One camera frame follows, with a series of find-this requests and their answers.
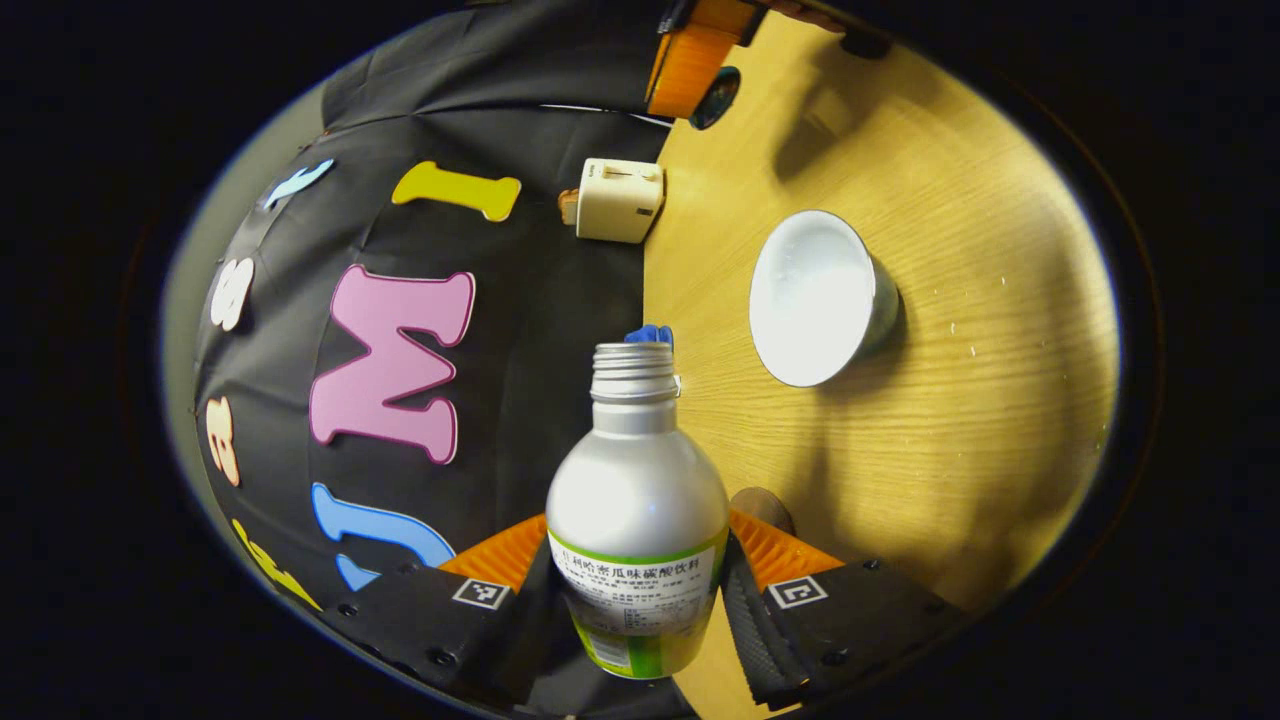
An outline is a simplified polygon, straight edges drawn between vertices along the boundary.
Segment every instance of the orange gripper pad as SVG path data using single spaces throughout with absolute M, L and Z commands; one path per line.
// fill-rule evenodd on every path
M 737 36 L 690 23 L 667 37 L 666 53 L 655 63 L 649 113 L 687 118 L 707 95 Z
M 773 583 L 794 580 L 844 565 L 817 547 L 737 510 L 730 510 L 728 525 L 742 546 L 748 562 L 751 564 L 755 587 L 762 593 Z
M 741 38 L 754 15 L 755 5 L 742 0 L 700 0 L 689 14 L 689 22 L 731 32 Z
M 538 546 L 547 537 L 547 515 L 539 514 L 481 541 L 453 557 L 440 570 L 520 592 Z

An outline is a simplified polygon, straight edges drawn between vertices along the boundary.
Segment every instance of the white bowl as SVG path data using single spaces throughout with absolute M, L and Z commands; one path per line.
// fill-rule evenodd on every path
M 897 319 L 897 288 L 849 223 L 823 210 L 782 220 L 751 277 L 751 340 L 788 386 L 835 377 Z

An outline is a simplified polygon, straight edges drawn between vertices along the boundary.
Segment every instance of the hand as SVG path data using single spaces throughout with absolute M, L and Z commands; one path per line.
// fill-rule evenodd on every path
M 791 0 L 759 0 L 759 3 L 762 5 L 768 5 L 771 9 L 777 10 L 794 20 L 815 24 L 831 32 L 845 32 L 846 29 L 845 26 L 832 19 L 831 15 L 819 13 L 818 10 L 812 10 L 799 3 L 792 3 Z

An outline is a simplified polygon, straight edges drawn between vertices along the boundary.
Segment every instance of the wood grain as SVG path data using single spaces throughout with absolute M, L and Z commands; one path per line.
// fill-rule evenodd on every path
M 977 610 L 1036 566 L 1098 468 L 1119 372 L 1110 279 L 1069 187 L 998 110 L 908 49 L 868 61 L 837 44 L 772 15 L 728 56 L 728 114 L 677 123 L 645 322 L 675 331 L 680 424 L 730 495 L 767 487 L 800 538 Z M 768 233 L 805 209 L 847 220 L 902 306 L 877 352 L 797 389 L 760 364 L 748 293 Z M 767 716 L 721 678 L 736 666 L 722 629 L 680 687 L 705 717 Z

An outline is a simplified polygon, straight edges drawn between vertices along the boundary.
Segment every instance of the pink letter m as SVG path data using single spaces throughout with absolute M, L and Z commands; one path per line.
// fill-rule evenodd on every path
M 369 352 L 320 375 L 311 386 L 311 434 L 329 445 L 338 433 L 415 445 L 444 465 L 458 450 L 453 404 L 435 398 L 422 410 L 392 402 L 444 384 L 453 365 L 404 331 L 435 336 L 444 347 L 462 341 L 471 323 L 475 277 L 447 281 L 371 275 L 352 265 L 338 281 L 330 313 Z

